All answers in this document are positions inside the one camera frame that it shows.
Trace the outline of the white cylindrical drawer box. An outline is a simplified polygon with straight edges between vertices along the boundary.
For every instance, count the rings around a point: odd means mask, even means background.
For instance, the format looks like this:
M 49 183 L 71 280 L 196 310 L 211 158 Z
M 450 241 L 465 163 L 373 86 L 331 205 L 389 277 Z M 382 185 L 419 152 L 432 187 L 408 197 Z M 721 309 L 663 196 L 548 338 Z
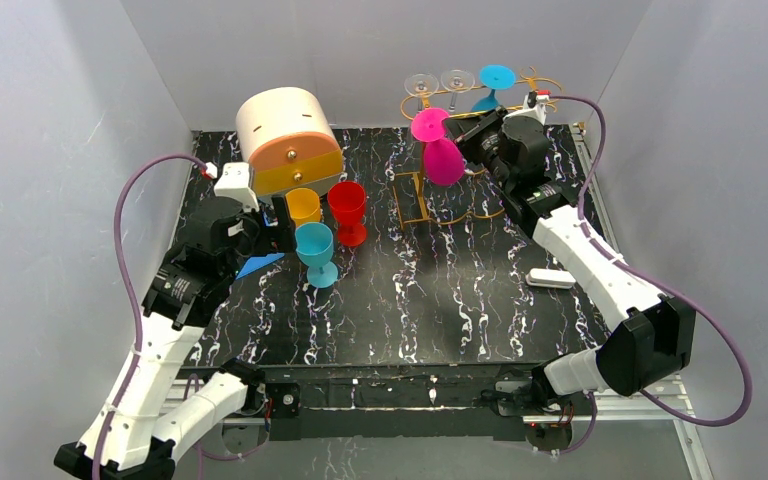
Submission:
M 235 125 L 242 159 L 261 197 L 308 188 L 324 196 L 340 181 L 344 158 L 317 100 L 299 87 L 278 87 L 247 99 Z

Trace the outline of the red wine glass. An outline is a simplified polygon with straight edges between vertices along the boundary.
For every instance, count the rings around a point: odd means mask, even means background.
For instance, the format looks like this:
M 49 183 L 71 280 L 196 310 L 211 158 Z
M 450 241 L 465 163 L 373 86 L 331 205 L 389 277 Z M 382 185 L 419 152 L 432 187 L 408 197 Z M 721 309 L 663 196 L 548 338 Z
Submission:
M 366 199 L 364 188 L 353 181 L 339 182 L 327 194 L 329 209 L 338 224 L 337 240 L 346 247 L 357 247 L 366 240 Z

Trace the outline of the light blue wine glass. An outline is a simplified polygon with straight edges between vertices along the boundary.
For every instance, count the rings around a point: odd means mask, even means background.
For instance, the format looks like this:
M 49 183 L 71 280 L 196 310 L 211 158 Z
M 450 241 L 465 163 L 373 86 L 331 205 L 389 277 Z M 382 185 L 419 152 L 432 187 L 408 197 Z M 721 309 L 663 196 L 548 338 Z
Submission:
M 338 278 L 332 261 L 334 234 L 324 223 L 309 222 L 295 231 L 296 253 L 307 267 L 308 283 L 318 289 L 331 287 Z

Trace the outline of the magenta wine glass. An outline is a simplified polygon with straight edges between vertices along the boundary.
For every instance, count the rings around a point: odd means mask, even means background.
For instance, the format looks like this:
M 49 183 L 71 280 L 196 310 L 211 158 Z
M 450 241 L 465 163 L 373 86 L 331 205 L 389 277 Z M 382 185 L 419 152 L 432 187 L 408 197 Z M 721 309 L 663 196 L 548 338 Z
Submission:
M 425 147 L 422 161 L 428 179 L 443 187 L 456 184 L 465 174 L 463 156 L 446 135 L 443 121 L 448 118 L 447 111 L 431 107 L 419 112 L 410 125 L 414 139 Z

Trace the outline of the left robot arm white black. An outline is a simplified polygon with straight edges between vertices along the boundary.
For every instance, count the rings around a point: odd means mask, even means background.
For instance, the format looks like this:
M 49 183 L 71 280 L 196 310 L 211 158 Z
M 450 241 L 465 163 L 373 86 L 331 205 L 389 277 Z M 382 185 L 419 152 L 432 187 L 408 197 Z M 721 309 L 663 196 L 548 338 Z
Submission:
M 88 430 L 53 463 L 79 479 L 170 479 L 209 430 L 241 410 L 265 374 L 229 360 L 168 413 L 161 411 L 189 352 L 251 257 L 290 253 L 295 225 L 276 197 L 277 222 L 227 197 L 204 200 L 164 255 L 141 306 L 140 330 L 114 387 Z

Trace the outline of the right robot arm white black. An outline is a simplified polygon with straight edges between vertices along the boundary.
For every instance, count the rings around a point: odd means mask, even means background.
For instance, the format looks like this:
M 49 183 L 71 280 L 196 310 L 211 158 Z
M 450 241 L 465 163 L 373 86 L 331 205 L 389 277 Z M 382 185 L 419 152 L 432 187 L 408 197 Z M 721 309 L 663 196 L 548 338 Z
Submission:
M 630 396 L 689 364 L 695 310 L 622 269 L 620 256 L 579 215 L 572 190 L 549 178 L 550 141 L 539 120 L 498 107 L 443 126 L 465 160 L 492 175 L 510 221 L 562 264 L 611 331 L 599 347 L 535 367 L 534 398 L 606 389 Z

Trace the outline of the yellow wine glass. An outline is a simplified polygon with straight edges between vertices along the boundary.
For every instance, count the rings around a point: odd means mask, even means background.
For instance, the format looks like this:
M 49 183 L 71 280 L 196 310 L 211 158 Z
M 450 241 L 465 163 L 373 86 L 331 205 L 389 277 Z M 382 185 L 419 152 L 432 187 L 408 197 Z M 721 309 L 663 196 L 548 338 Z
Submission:
M 321 221 L 321 201 L 316 191 L 306 187 L 295 188 L 285 194 L 285 200 L 295 228 Z

